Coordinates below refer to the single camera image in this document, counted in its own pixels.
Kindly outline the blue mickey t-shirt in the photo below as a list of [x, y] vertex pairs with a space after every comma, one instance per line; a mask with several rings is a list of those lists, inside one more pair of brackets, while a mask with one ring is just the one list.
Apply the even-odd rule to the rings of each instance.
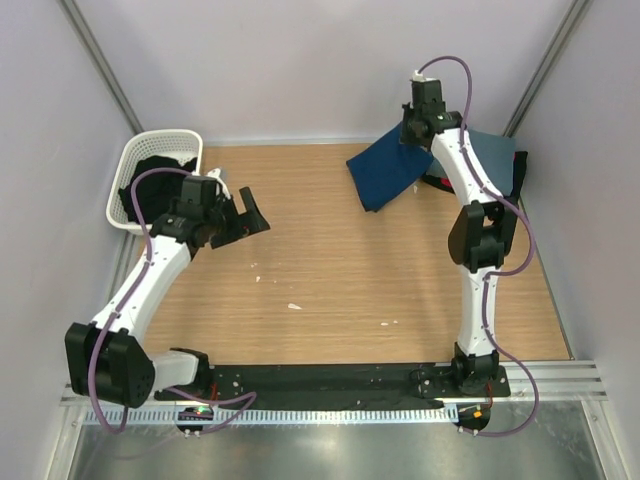
[[434, 157], [420, 146], [401, 142], [401, 125], [394, 126], [363, 152], [346, 161], [360, 203], [378, 212], [424, 174]]

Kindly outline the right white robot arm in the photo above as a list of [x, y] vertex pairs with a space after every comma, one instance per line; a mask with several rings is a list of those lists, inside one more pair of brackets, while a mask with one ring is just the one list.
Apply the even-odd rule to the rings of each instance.
[[400, 140], [419, 146], [442, 166], [461, 210], [448, 236], [448, 251], [462, 276], [462, 321], [449, 378], [465, 396], [479, 396], [498, 377], [493, 345], [498, 274], [510, 253], [516, 215], [489, 180], [462, 125], [448, 111], [441, 82], [415, 73], [412, 99], [403, 106]]

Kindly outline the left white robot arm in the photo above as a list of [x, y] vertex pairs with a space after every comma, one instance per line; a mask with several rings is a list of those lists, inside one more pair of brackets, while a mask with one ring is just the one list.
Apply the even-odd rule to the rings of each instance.
[[235, 199], [218, 171], [188, 175], [168, 210], [144, 230], [146, 247], [108, 304], [87, 324], [74, 323], [64, 343], [71, 386], [94, 404], [138, 408], [156, 392], [178, 387], [188, 398], [204, 398], [213, 384], [205, 353], [172, 348], [148, 355], [144, 338], [160, 303], [198, 251], [226, 246], [269, 230], [253, 192]]

